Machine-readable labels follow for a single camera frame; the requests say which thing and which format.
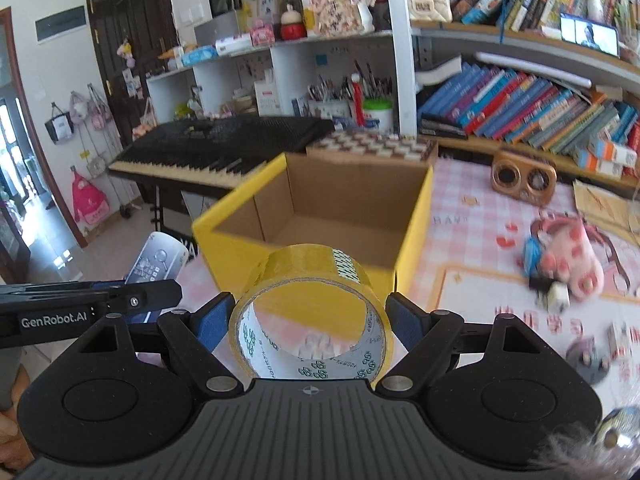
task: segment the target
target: yellow cardboard box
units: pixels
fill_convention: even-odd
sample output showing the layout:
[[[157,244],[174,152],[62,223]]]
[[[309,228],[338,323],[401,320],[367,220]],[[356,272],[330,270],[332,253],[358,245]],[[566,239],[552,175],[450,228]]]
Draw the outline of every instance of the yellow cardboard box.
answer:
[[[407,294],[422,253],[433,169],[283,154],[193,224],[220,290],[236,299],[277,248],[320,244],[360,263],[382,303]]]

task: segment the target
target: green lid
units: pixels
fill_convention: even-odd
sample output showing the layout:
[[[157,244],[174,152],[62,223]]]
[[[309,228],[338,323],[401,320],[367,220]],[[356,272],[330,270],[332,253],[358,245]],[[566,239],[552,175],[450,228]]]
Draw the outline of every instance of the green lid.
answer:
[[[390,99],[364,99],[362,102],[363,110],[389,110],[393,108]]]

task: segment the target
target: pink backpack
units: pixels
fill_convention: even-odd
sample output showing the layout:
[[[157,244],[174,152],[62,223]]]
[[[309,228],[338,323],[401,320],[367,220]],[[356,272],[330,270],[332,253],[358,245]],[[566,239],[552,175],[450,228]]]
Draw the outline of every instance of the pink backpack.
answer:
[[[107,196],[79,175],[76,168],[71,168],[71,171],[74,174],[74,182],[71,185],[74,220],[79,222],[82,219],[89,225],[97,224],[109,214]]]

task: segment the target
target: gray ribbed panel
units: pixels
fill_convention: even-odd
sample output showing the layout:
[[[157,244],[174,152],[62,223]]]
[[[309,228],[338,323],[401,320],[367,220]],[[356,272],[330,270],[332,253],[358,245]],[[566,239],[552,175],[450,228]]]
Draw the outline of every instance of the gray ribbed panel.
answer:
[[[306,386],[320,392],[307,395]],[[364,381],[258,380],[239,399],[212,400],[180,440],[111,468],[40,459],[20,480],[560,480],[452,452],[410,402],[383,400]]]

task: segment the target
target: bronze speaker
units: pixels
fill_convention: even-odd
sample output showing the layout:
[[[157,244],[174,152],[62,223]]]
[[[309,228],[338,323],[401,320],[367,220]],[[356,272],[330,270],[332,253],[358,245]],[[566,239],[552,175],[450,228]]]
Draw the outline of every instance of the bronze speaker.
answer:
[[[491,169],[494,191],[533,205],[548,204],[556,189],[556,169],[537,157],[500,150]]]

